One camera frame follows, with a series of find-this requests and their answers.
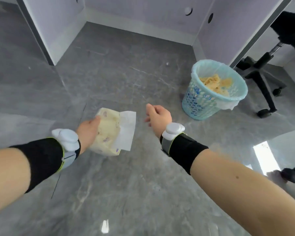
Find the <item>black chair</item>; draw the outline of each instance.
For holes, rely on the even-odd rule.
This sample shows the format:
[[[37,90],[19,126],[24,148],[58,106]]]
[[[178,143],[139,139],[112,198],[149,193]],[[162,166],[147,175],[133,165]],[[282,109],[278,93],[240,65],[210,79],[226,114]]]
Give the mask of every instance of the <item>black chair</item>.
[[[281,90],[286,87],[282,81],[264,70],[263,67],[284,44],[291,45],[295,48],[295,13],[283,11],[272,23],[271,28],[279,35],[280,42],[271,51],[265,53],[258,61],[254,61],[251,57],[246,57],[235,68],[243,78],[253,79],[266,99],[270,109],[260,110],[257,113],[260,118],[266,118],[271,113],[277,111],[273,101],[274,96],[278,96]],[[278,88],[271,91],[266,79],[275,83]]]

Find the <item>floor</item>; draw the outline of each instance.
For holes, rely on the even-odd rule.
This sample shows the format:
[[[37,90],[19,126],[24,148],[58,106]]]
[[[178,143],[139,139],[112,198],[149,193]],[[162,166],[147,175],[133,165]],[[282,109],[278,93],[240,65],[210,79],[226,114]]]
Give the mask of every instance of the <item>floor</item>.
[[[35,43],[29,29],[13,34],[24,22],[3,10],[0,18],[15,29],[0,22],[0,147],[46,137],[57,127],[75,129],[101,107],[136,111],[137,125],[130,152],[87,151],[2,210],[0,236],[102,235],[104,220],[109,235],[248,235],[161,152],[143,122],[145,104],[163,105],[190,136],[255,171],[293,167],[295,154],[280,147],[295,130],[295,83],[282,68],[267,66],[288,85],[271,117],[256,117],[266,102],[248,81],[248,95],[233,111],[196,121],[181,109],[196,62],[191,46],[87,23],[51,67],[29,48]]]

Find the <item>trash can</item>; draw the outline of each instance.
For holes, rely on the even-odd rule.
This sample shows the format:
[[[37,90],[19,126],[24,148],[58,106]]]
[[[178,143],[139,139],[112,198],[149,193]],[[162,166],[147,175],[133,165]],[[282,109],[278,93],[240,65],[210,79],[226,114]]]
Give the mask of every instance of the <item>trash can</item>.
[[[220,79],[232,78],[232,85],[227,89],[229,97],[210,90],[199,79],[215,74]],[[191,81],[182,100],[182,109],[191,118],[204,120],[220,109],[233,109],[247,92],[246,82],[231,67],[214,60],[200,60],[191,69]]]

